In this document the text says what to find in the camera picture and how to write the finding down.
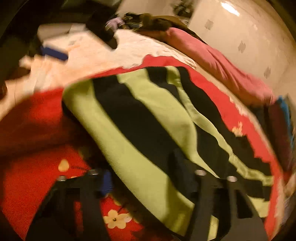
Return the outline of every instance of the bed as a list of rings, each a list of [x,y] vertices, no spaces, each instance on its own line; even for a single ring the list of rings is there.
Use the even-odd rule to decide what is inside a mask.
[[[181,52],[130,30],[118,30],[116,37],[119,45],[114,51],[88,31],[46,40],[45,45],[69,52],[66,64],[48,57],[22,60],[23,65],[31,67],[30,76],[18,83],[21,93],[17,94],[17,101],[24,101],[0,122],[0,129],[6,137],[0,145],[0,157],[6,160],[0,177],[4,186],[0,191],[1,206],[14,230],[24,239],[43,196],[56,178],[59,175],[68,178],[80,176],[90,169],[89,162],[85,161],[93,160],[94,156],[98,158],[88,135],[77,133],[77,126],[71,126],[69,120],[63,119],[60,106],[62,89],[90,76],[126,72],[139,66],[154,66],[156,62],[159,66],[170,65],[177,60],[179,65],[201,74],[202,80],[194,84],[216,104],[228,130],[237,137],[246,136],[255,157],[270,164],[274,184],[264,221],[271,240],[282,225],[287,205],[285,193],[294,193],[295,184],[291,183],[295,176],[292,176],[289,185],[284,184],[283,172],[256,117],[221,82]],[[24,120],[27,125],[22,126],[20,123]],[[34,143],[28,143],[28,128],[40,131],[43,136],[37,136]],[[21,138],[15,141],[14,137],[18,136]],[[12,157],[13,149],[19,150],[16,158]],[[128,195],[128,190],[122,190],[125,189],[115,187],[114,192],[100,203],[105,217],[124,216],[124,223],[120,225],[106,222],[112,240],[173,239],[157,222],[151,221],[153,217],[141,211]],[[75,210],[79,213],[79,203],[75,205]]]

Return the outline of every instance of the clothing pile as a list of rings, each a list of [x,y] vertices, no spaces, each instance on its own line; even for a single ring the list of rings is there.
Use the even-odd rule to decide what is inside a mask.
[[[228,225],[234,230],[258,230],[248,232],[246,240],[272,238],[282,178],[277,160],[229,97],[194,69],[172,57],[147,56],[139,67],[111,70],[72,84],[63,91],[62,99],[61,93],[39,93],[38,104],[26,101],[0,122],[6,134],[1,146],[6,140],[7,146],[10,142],[10,146],[22,147],[18,157],[4,148],[0,156],[5,160],[2,211],[23,239],[28,230],[27,240],[36,235],[45,240],[59,230],[60,239],[67,238],[64,240],[93,237],[98,231],[104,240],[110,237],[112,241],[169,241],[172,234],[181,240],[211,240],[226,236]],[[232,129],[239,120],[244,125],[242,135]],[[75,146],[82,143],[91,143],[96,154],[81,154],[81,148]],[[147,220],[138,224],[139,212],[129,205],[131,199],[117,203],[115,193],[101,196],[97,205],[102,217],[91,218],[87,207],[95,203],[94,190],[102,189],[102,180],[95,176],[104,172],[88,170],[98,168],[119,177],[120,190],[131,193],[154,225]],[[61,174],[72,178],[59,177],[57,187],[54,183]],[[220,185],[229,191],[204,191]],[[51,196],[53,190],[58,192]],[[80,190],[82,215],[79,200],[68,203],[75,190]],[[207,204],[196,210],[200,198]],[[229,212],[236,206],[238,213],[230,222]],[[75,218],[64,215],[68,208],[74,208]],[[200,210],[209,215],[195,215]],[[197,226],[206,228],[196,232],[194,221],[201,217],[208,223]],[[248,220],[254,220],[251,226]],[[99,222],[105,226],[93,230],[91,224]],[[251,233],[260,235],[250,238]]]
[[[291,100],[274,96],[261,79],[238,69],[220,51],[181,29],[170,27],[166,31],[146,30],[138,33],[162,41],[192,58],[249,107],[271,142],[287,177],[291,176],[296,165]]]

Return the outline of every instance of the brown fabric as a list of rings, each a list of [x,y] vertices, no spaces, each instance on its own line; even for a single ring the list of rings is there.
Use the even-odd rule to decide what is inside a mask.
[[[24,68],[24,67],[17,67],[11,75],[8,77],[9,80],[16,80],[19,79],[25,75],[28,75],[31,72],[30,69]]]
[[[268,107],[270,142],[284,171],[291,170],[293,159],[283,110],[278,102]]]
[[[147,37],[150,37],[150,38],[153,38],[153,39],[156,39],[156,40],[161,41],[163,43],[167,43],[166,42],[167,37],[168,37],[167,31],[156,31],[156,30],[155,31],[139,31],[137,33],[147,36]]]
[[[173,28],[181,29],[186,33],[190,34],[191,36],[193,36],[194,38],[197,38],[198,40],[205,43],[195,32],[191,31],[184,23],[182,23],[175,16],[168,16],[168,15],[152,16],[150,13],[134,14],[129,12],[124,15],[123,20],[127,26],[129,26],[131,29],[138,31],[141,34],[142,32],[147,33],[147,31],[166,31],[170,27],[173,27]],[[160,40],[159,37],[153,37],[153,36],[149,36],[149,37]]]
[[[153,18],[160,18],[160,19],[167,20],[171,23],[171,25],[172,25],[171,27],[181,29],[181,30],[185,31],[186,33],[190,34],[191,36],[193,36],[194,38],[197,38],[198,40],[205,43],[195,32],[190,30],[184,23],[182,23],[180,21],[180,19],[178,19],[175,16],[166,16],[165,15],[165,16],[154,16]]]

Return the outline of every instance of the white flower pattern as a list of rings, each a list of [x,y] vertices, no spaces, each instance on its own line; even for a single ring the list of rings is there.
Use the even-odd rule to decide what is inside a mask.
[[[58,169],[60,172],[67,172],[70,168],[70,164],[66,159],[62,159],[59,163]]]
[[[242,137],[242,122],[238,123],[238,127],[232,128],[232,132],[235,134],[236,137]]]
[[[119,229],[124,229],[126,223],[132,220],[132,216],[129,213],[118,214],[117,211],[111,209],[108,212],[108,216],[104,216],[104,222],[108,224],[108,228],[113,229],[118,227]]]

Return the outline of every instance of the metal screw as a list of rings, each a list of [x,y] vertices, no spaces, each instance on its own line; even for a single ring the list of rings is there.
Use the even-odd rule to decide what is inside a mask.
[[[207,174],[204,170],[195,170],[194,173],[198,176],[205,176]]]
[[[57,178],[57,181],[59,181],[59,182],[64,182],[65,180],[67,180],[67,177],[66,176],[59,176]]]
[[[237,178],[235,176],[228,176],[227,180],[231,183],[235,183],[237,181]]]

